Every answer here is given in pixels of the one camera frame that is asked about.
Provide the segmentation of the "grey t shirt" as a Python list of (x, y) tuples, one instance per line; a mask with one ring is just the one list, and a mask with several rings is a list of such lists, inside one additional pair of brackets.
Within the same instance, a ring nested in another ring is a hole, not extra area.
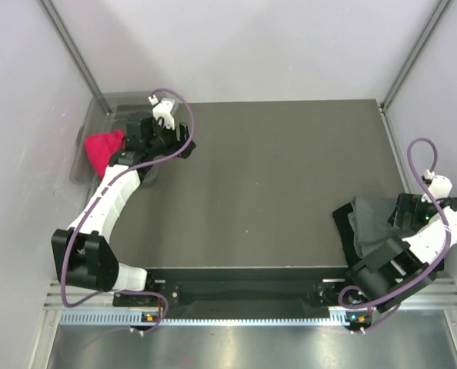
[(400, 233), (388, 223), (395, 210), (394, 198), (354, 197), (352, 213), (348, 215), (354, 233), (353, 244), (356, 254), (364, 258), (391, 236)]

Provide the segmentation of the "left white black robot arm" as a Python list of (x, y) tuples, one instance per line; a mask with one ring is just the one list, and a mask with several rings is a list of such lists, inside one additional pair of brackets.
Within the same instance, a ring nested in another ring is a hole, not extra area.
[(51, 238), (58, 281), (92, 291), (130, 291), (139, 304), (152, 303), (157, 287), (144, 268), (118, 261), (110, 245), (116, 221), (152, 169), (170, 158), (187, 158), (195, 143), (186, 123), (170, 128), (149, 111), (128, 116), (118, 147), (106, 158), (102, 180), (84, 211)]

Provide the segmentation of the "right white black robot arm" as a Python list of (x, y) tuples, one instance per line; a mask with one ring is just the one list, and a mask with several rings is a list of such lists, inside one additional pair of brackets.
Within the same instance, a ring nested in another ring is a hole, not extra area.
[(378, 301), (384, 313), (431, 284), (438, 273), (431, 266), (457, 244), (457, 197), (439, 200), (447, 222), (419, 194), (401, 193), (388, 223), (409, 237), (392, 235), (348, 270), (341, 292), (350, 304)]

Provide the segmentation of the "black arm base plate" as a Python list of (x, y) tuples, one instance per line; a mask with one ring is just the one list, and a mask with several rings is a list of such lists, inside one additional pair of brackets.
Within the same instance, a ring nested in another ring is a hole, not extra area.
[(168, 316), (312, 317), (336, 304), (345, 267), (152, 268), (147, 288)]

